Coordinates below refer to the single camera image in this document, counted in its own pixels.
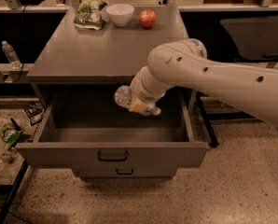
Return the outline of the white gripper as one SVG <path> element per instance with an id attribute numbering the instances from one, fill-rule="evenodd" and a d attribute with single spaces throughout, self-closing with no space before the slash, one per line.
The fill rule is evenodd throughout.
<path id="1" fill-rule="evenodd" d="M 155 107 L 152 103 L 156 103 L 166 93 L 166 87 L 158 81 L 144 66 L 132 79 L 131 89 L 135 94 L 129 110 L 141 115 L 152 115 Z"/>

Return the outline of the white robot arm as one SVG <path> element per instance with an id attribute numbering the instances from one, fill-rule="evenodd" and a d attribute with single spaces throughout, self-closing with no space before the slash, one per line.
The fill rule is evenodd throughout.
<path id="1" fill-rule="evenodd" d="M 200 91 L 278 128 L 278 69 L 210 61 L 197 39 L 163 44 L 150 51 L 147 66 L 132 80 L 131 111 L 143 112 L 175 86 Z"/>

